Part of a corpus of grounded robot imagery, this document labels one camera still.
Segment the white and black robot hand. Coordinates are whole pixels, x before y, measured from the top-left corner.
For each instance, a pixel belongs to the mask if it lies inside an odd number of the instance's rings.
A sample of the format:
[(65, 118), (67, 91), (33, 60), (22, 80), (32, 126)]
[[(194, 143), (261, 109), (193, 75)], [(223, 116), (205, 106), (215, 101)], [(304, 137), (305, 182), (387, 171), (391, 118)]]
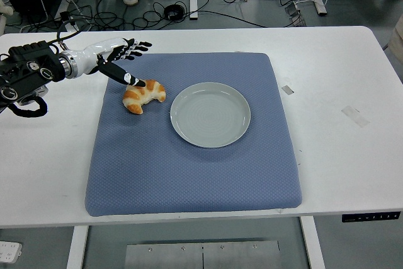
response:
[(73, 51), (69, 57), (73, 58), (76, 71), (74, 77), (83, 74), (101, 72), (112, 80), (131, 86), (144, 87), (145, 81), (131, 75), (115, 64), (118, 60), (134, 60), (152, 46), (149, 42), (140, 42), (134, 38), (112, 38), (100, 43), (92, 44), (81, 51)]

